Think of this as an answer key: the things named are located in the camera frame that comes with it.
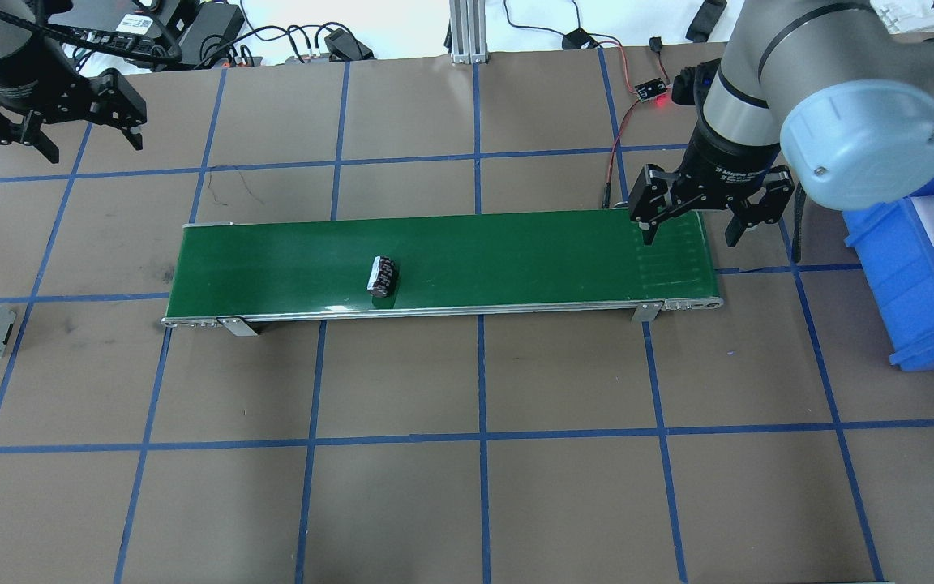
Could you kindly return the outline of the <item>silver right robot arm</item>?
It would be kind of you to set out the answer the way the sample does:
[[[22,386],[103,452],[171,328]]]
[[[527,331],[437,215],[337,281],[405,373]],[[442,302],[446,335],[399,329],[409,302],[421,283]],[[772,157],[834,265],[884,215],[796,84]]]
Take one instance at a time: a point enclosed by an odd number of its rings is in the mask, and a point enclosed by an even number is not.
[[[729,211],[733,247],[804,197],[863,210],[934,179],[934,37],[898,41],[868,1],[748,1],[671,99],[696,126],[677,169],[646,164],[630,192],[646,245],[691,211]]]

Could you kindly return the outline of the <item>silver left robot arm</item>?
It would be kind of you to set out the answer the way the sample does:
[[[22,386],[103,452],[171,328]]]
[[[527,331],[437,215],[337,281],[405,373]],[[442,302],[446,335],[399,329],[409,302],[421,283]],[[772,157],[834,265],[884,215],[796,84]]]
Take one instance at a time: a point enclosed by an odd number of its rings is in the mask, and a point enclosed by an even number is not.
[[[86,121],[118,129],[140,151],[148,120],[144,97],[118,70],[82,76],[62,47],[119,57],[131,52],[49,26],[50,15],[73,6],[71,1],[0,1],[0,144],[36,149],[55,164],[59,148],[44,126]]]

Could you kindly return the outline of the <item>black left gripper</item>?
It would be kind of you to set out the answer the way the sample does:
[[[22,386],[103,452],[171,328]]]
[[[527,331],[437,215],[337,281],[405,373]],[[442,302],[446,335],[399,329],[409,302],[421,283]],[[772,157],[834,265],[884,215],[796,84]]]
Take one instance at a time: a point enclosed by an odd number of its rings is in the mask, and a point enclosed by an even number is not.
[[[23,118],[11,121],[1,110]],[[42,125],[73,121],[118,129],[133,149],[144,149],[141,127],[146,123],[146,102],[118,70],[106,69],[92,78],[66,70],[63,76],[0,88],[0,144],[22,144],[57,164],[59,148]]]

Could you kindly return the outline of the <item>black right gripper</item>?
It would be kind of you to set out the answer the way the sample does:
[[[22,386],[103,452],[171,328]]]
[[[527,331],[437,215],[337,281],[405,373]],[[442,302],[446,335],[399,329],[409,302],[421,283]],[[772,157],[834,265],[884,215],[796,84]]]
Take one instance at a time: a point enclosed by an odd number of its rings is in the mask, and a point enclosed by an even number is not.
[[[663,223],[691,210],[730,211],[724,240],[731,248],[749,229],[778,223],[796,191],[788,167],[776,164],[779,154],[778,144],[733,143],[697,123],[677,169],[645,164],[630,191],[629,217],[641,226],[644,245],[653,244]]]

